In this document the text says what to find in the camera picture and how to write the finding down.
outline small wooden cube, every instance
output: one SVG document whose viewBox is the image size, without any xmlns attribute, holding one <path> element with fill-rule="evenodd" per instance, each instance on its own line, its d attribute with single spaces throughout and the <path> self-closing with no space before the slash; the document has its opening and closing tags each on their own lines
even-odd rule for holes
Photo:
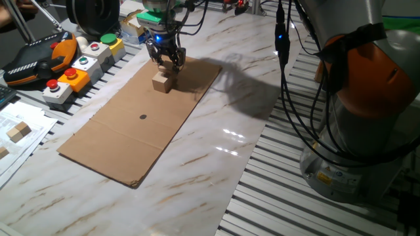
<svg viewBox="0 0 420 236">
<path fill-rule="evenodd" d="M 160 72 L 171 74 L 173 73 L 172 66 L 172 62 L 164 61 L 163 64 L 159 65 L 157 68 Z"/>
<path fill-rule="evenodd" d="M 31 132 L 31 128 L 25 123 L 21 122 L 7 132 L 7 136 L 14 142 L 17 143 L 23 137 Z"/>
<path fill-rule="evenodd" d="M 171 90 L 173 75 L 157 72 L 152 79 L 153 88 L 156 91 L 168 93 Z"/>
<path fill-rule="evenodd" d="M 9 151 L 5 147 L 0 147 L 0 159 L 4 158 L 7 154 L 9 154 Z"/>
</svg>

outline green button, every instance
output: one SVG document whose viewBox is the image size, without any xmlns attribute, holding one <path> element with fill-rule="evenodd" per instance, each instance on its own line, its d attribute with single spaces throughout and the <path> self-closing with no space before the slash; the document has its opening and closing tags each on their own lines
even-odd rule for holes
<svg viewBox="0 0 420 236">
<path fill-rule="evenodd" d="M 84 65 L 87 64 L 87 58 L 80 58 L 79 59 L 80 64 Z"/>
<path fill-rule="evenodd" d="M 113 33 L 107 33 L 100 38 L 100 41 L 106 45 L 113 45 L 117 42 L 117 36 Z"/>
</svg>

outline yellow label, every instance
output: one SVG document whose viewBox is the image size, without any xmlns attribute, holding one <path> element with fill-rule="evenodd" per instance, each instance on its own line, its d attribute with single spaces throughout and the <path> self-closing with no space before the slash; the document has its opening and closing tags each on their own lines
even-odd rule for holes
<svg viewBox="0 0 420 236">
<path fill-rule="evenodd" d="M 314 149 L 316 149 L 316 147 L 318 146 L 318 143 L 317 142 L 314 142 L 314 144 L 312 145 L 312 147 L 314 148 Z"/>
<path fill-rule="evenodd" d="M 333 181 L 333 179 L 331 179 L 330 177 L 326 176 L 325 174 L 323 174 L 322 172 L 319 172 L 317 175 L 317 179 L 319 179 L 321 182 L 323 182 L 326 185 L 330 185 L 331 182 Z"/>
</svg>

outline white button box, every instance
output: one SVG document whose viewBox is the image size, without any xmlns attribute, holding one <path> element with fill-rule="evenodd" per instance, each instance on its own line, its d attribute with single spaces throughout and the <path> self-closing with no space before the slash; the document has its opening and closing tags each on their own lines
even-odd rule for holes
<svg viewBox="0 0 420 236">
<path fill-rule="evenodd" d="M 110 47 L 103 43 L 91 43 L 83 50 L 82 55 L 96 58 L 103 72 L 107 72 L 115 64 Z"/>
<path fill-rule="evenodd" d="M 91 58 L 90 56 L 81 56 L 74 62 L 72 67 L 86 71 L 91 79 L 92 85 L 104 76 L 104 72 L 100 67 L 99 61 L 96 58 Z"/>
<path fill-rule="evenodd" d="M 63 104 L 73 92 L 72 88 L 67 83 L 58 82 L 58 88 L 59 89 L 51 89 L 47 87 L 42 92 L 44 100 L 54 104 Z"/>
</svg>

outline paper sheet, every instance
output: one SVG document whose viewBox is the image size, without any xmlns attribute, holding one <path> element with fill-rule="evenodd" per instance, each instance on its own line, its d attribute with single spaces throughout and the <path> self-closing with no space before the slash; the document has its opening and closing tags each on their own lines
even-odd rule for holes
<svg viewBox="0 0 420 236">
<path fill-rule="evenodd" d="M 0 146 L 9 151 L 9 154 L 0 160 L 0 188 L 22 166 L 57 122 L 44 114 L 41 108 L 22 102 L 9 104 L 0 112 Z M 31 128 L 31 132 L 15 144 L 6 133 L 21 121 Z"/>
</svg>

